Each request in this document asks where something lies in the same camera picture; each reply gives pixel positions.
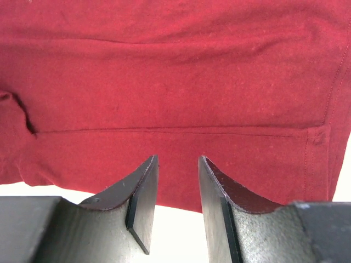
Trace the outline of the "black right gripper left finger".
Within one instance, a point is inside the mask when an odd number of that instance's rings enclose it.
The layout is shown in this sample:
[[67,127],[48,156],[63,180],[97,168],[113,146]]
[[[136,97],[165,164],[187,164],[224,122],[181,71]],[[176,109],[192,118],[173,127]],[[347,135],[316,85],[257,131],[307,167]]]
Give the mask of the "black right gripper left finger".
[[158,187],[158,157],[80,204],[65,199],[64,255],[135,255],[150,252]]

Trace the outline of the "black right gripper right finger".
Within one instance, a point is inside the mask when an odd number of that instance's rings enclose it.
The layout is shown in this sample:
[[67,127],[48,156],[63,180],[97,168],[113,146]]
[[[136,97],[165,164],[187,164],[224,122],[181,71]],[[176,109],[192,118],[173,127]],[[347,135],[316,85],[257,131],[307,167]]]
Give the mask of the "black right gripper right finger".
[[315,262],[296,206],[263,198],[199,158],[210,262]]

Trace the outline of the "dark red t shirt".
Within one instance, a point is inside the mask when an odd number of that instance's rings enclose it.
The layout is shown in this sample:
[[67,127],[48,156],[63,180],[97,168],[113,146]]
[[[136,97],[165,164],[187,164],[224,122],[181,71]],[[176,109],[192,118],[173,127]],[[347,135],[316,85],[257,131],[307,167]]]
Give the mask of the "dark red t shirt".
[[201,210],[208,157],[330,201],[350,134],[350,1],[1,1],[1,183],[97,193],[158,155]]

